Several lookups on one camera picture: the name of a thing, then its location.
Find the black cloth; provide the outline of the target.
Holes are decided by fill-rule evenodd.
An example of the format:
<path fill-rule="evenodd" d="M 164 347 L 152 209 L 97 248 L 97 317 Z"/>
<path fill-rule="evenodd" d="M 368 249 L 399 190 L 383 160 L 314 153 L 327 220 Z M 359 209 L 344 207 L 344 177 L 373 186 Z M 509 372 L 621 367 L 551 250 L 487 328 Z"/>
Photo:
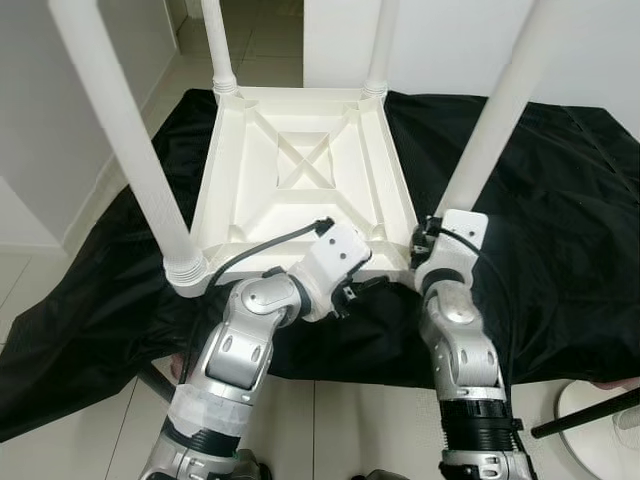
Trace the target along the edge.
<path fill-rule="evenodd" d="M 475 273 L 508 383 L 640 374 L 640 145 L 607 110 L 531 102 L 476 202 L 489 218 Z M 131 189 L 97 220 L 58 284 L 15 317 L 0 352 L 0 442 L 127 387 L 221 319 L 178 296 Z M 343 319 L 276 333 L 275 378 L 429 388 L 419 294 L 392 283 Z"/>

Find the black stand rod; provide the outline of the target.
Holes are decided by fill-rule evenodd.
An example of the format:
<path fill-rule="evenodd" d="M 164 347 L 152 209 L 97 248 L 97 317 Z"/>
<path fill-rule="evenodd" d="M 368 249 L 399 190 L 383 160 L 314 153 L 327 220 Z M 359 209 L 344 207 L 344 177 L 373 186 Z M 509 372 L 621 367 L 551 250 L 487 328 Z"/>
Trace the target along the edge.
<path fill-rule="evenodd" d="M 613 413 L 637 406 L 640 406 L 640 390 L 628 390 L 621 396 L 605 399 L 605 401 L 593 404 L 593 406 L 586 407 L 584 410 L 568 413 L 568 415 L 559 417 L 559 419 L 535 426 L 530 430 L 530 434 L 532 438 L 545 438 L 545 436 L 556 435 L 562 433 L 562 431 L 577 428 L 577 426 L 589 424 L 589 422 L 604 419 L 604 417 L 611 416 Z"/>
<path fill-rule="evenodd" d="M 165 402 L 173 402 L 174 394 L 177 393 L 177 384 L 170 380 L 159 367 L 148 364 L 138 372 L 137 378 Z"/>

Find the white round stand base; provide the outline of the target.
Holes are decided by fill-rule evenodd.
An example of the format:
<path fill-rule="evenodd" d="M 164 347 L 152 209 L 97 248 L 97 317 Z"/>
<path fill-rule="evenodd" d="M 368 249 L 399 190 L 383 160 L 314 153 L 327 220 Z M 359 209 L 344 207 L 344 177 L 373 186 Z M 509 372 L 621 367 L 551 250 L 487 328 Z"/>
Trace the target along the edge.
<path fill-rule="evenodd" d="M 584 410 L 622 392 L 625 389 L 602 390 L 590 381 L 571 381 L 559 393 L 556 416 Z M 573 457 L 599 480 L 640 480 L 639 425 L 640 408 L 631 407 L 562 431 L 561 436 Z"/>

